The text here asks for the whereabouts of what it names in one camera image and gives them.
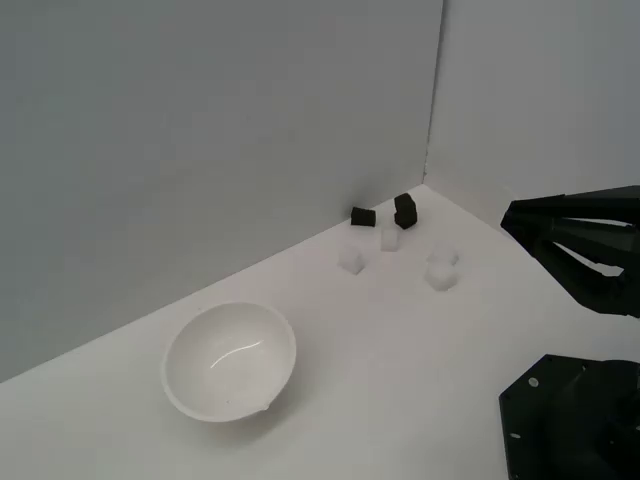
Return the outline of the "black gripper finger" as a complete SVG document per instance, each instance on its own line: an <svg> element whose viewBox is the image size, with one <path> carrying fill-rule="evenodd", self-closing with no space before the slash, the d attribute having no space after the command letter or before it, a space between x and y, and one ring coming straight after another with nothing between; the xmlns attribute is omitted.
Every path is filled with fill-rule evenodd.
<svg viewBox="0 0 640 480"><path fill-rule="evenodd" d="M638 270L606 276L549 242L538 245L533 257L581 306L600 314L639 317Z"/></svg>
<svg viewBox="0 0 640 480"><path fill-rule="evenodd" d="M596 264L639 267L637 185L514 200L501 227L529 253L550 243Z"/></svg>

